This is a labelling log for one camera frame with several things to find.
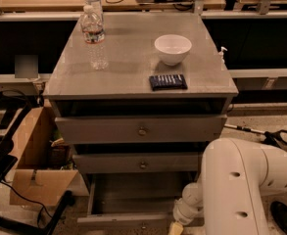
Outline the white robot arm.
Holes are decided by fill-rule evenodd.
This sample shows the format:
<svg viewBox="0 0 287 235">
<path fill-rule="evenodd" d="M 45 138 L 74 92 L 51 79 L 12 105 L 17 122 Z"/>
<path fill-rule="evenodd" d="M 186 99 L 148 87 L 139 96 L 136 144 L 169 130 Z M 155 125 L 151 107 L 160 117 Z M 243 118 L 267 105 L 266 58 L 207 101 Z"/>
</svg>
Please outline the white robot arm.
<svg viewBox="0 0 287 235">
<path fill-rule="evenodd" d="M 206 235 L 269 235 L 263 196 L 287 192 L 287 152 L 261 143 L 219 138 L 204 151 L 196 182 L 174 202 L 168 235 L 202 213 Z"/>
</svg>

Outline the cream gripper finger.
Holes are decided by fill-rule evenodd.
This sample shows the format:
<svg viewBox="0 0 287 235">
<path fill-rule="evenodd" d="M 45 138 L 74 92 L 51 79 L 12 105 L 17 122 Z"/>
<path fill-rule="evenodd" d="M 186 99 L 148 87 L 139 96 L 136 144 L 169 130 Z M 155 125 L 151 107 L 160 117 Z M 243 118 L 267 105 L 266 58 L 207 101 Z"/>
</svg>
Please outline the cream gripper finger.
<svg viewBox="0 0 287 235">
<path fill-rule="evenodd" d="M 175 221 L 170 224 L 167 235 L 181 235 L 182 232 L 183 226 L 179 222 Z"/>
</svg>

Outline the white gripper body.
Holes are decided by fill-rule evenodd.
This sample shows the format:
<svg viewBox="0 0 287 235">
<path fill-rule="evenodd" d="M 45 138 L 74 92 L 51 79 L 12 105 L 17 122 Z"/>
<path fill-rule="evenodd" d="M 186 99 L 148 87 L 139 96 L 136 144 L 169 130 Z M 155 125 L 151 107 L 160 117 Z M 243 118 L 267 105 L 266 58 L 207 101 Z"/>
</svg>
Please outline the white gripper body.
<svg viewBox="0 0 287 235">
<path fill-rule="evenodd" d="M 201 183 L 187 184 L 182 195 L 174 201 L 173 218 L 183 226 L 190 224 L 196 216 L 203 212 L 203 187 Z"/>
</svg>

